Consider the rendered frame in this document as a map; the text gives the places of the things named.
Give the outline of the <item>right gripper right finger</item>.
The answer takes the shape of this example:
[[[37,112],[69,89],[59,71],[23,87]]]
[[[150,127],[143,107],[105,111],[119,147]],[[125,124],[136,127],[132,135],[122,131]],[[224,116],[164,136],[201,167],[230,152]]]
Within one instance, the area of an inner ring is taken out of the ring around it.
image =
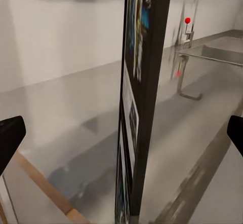
[[[232,115],[227,128],[227,134],[243,156],[243,118]]]

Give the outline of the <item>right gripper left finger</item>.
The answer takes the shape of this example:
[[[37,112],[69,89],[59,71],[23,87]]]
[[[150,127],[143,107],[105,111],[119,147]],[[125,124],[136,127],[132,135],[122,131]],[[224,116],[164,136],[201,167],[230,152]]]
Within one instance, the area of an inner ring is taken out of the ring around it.
[[[0,121],[0,176],[25,136],[22,116]]]

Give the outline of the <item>poster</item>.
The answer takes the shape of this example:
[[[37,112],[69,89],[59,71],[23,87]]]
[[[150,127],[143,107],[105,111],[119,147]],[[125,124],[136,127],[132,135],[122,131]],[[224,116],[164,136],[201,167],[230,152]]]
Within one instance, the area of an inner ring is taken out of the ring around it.
[[[120,106],[131,216],[139,216],[170,0],[125,0]]]

